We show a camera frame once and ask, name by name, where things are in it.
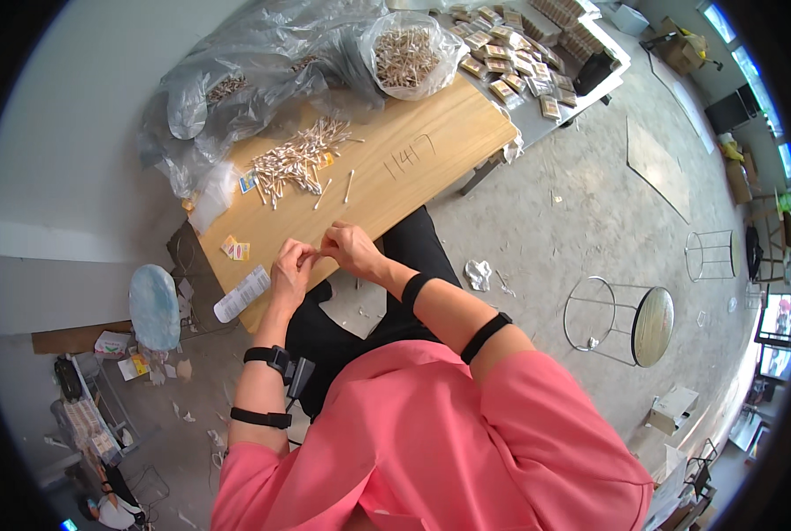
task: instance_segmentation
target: concrete floor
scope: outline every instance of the concrete floor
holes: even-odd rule
[[[611,104],[596,103],[577,125],[556,131],[511,166],[496,169],[471,197],[459,196],[455,186],[429,208],[455,270],[462,270],[472,258],[487,260],[508,276],[517,297],[502,292],[497,278],[489,292],[475,294],[509,313],[534,336],[538,349],[571,371],[658,480],[663,443],[693,454],[705,437],[728,427],[731,413],[726,404],[743,396],[730,384],[744,359],[756,312],[745,309],[745,264],[739,277],[730,281],[693,284],[687,277],[683,255],[687,233],[733,228],[742,239],[743,214],[732,203],[720,154],[707,154],[679,104],[649,70],[637,38],[619,33],[608,22],[600,24],[632,56],[632,66],[623,76],[624,84],[612,93]],[[626,166],[627,116],[648,129],[687,174],[690,225]],[[552,195],[563,200],[554,203]],[[181,243],[172,239],[169,249],[189,264],[187,276],[195,286],[201,330],[216,330],[220,324],[211,319],[211,307],[220,296],[218,284],[203,255],[192,253],[191,243],[191,229],[184,228]],[[594,274],[616,283],[661,285],[672,294],[675,329],[665,356],[655,366],[633,368],[578,352],[564,338],[564,302],[576,282]],[[348,330],[369,333],[384,312],[383,290],[364,283],[356,289],[355,279],[342,271],[331,282],[338,293],[323,308]],[[621,302],[634,302],[634,295],[618,292]],[[738,301],[733,313],[728,309],[731,297]],[[572,311],[571,330],[582,338],[600,332],[604,308],[595,311]],[[697,325],[700,311],[707,313],[701,327]],[[627,325],[630,318],[621,314],[618,324]],[[216,449],[206,430],[224,430],[216,411],[225,415],[229,410],[224,388],[232,396],[242,366],[238,357],[249,340],[241,326],[185,339],[183,354],[175,353],[173,358],[192,361],[189,383],[168,381],[158,388],[139,381],[115,384],[137,426],[143,431],[158,428],[122,468],[138,478],[143,466],[154,465],[168,483],[170,496],[152,510],[159,529],[189,529],[178,511],[196,526],[209,527],[219,471],[210,461]],[[628,338],[622,334],[612,334],[599,350],[631,360]],[[653,397],[673,384],[697,390],[699,406],[677,434],[667,437],[644,423]],[[196,421],[176,418],[172,400],[181,416],[190,411]],[[295,417],[290,437],[302,440],[307,419],[300,409]],[[142,492],[143,501],[151,501],[161,491],[143,484],[137,494]]]

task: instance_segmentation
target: pile of cotton swabs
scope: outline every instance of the pile of cotton swabs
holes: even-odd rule
[[[250,172],[257,176],[257,191],[263,204],[271,199],[272,208],[277,209],[277,200],[284,197],[284,186],[297,185],[303,190],[321,196],[323,186],[319,182],[317,165],[330,152],[339,156],[338,144],[353,140],[346,131],[349,122],[334,120],[329,116],[319,118],[313,127],[295,133],[288,142],[282,143],[266,153],[251,159]]]

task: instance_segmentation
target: black bag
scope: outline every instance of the black bag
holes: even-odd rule
[[[69,402],[79,400],[83,396],[83,388],[80,385],[80,376],[77,374],[77,369],[73,364],[65,358],[60,356],[53,364],[53,372],[57,375],[59,380],[59,387],[62,388],[62,394]]]
[[[764,250],[759,244],[758,230],[755,227],[746,228],[746,264],[750,270],[750,280],[754,281],[762,267]]]

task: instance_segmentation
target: woman's left hand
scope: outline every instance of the woman's left hand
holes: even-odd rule
[[[288,238],[272,265],[272,306],[295,313],[307,292],[310,271],[319,259],[319,251],[310,244]]]

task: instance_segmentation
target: bar stool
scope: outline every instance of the bar stool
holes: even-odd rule
[[[719,235],[729,234],[729,242],[726,242],[724,238],[721,238]],[[702,236],[706,236],[706,241],[708,244],[704,244],[702,242]],[[691,247],[690,240],[696,239],[697,243],[699,243],[698,247]],[[708,251],[709,258],[712,254],[717,253],[717,251],[712,251],[711,249],[728,249],[729,255],[726,257],[725,254],[720,252],[720,257],[715,258],[728,258],[726,260],[710,260],[706,259],[706,250]],[[694,274],[690,272],[690,254],[694,253],[694,251],[699,252],[699,274],[694,277]],[[687,276],[690,277],[691,282],[698,282],[698,281],[714,281],[714,280],[728,280],[733,279],[734,277],[738,276],[738,272],[741,270],[741,255],[743,250],[741,249],[741,241],[738,239],[738,233],[733,230],[717,230],[714,232],[693,232],[687,235],[687,238],[684,241],[684,267],[687,269]],[[706,264],[707,263],[728,263],[729,269],[726,270],[726,275],[728,276],[709,276],[706,274]],[[719,266],[721,274],[724,273],[723,267]]]
[[[594,298],[576,296],[576,290],[578,290],[581,284],[590,281],[596,281],[608,288],[608,293],[611,296],[611,300],[600,301]],[[646,290],[646,292],[637,302],[636,306],[631,304],[620,304],[616,302],[616,295],[614,293],[615,287]],[[611,306],[611,325],[600,339],[590,337],[586,346],[576,345],[576,343],[572,341],[572,338],[570,337],[569,326],[567,324],[567,315],[569,313],[571,301],[581,301],[584,303],[595,303]],[[624,331],[616,327],[616,315],[618,308],[634,310],[632,331]],[[570,295],[566,298],[566,304],[564,305],[564,335],[566,335],[566,340],[571,344],[571,346],[576,350],[580,350],[581,352],[593,352],[631,367],[651,367],[655,365],[659,359],[661,359],[661,357],[666,352],[667,345],[670,344],[673,317],[674,309],[672,304],[672,296],[670,295],[670,292],[666,291],[666,288],[660,286],[649,287],[631,284],[611,284],[602,277],[589,276],[586,279],[579,281],[576,286],[572,288]],[[634,359],[634,363],[629,363],[625,360],[603,354],[596,350],[596,347],[600,343],[604,342],[613,331],[629,335],[631,340],[632,359]]]

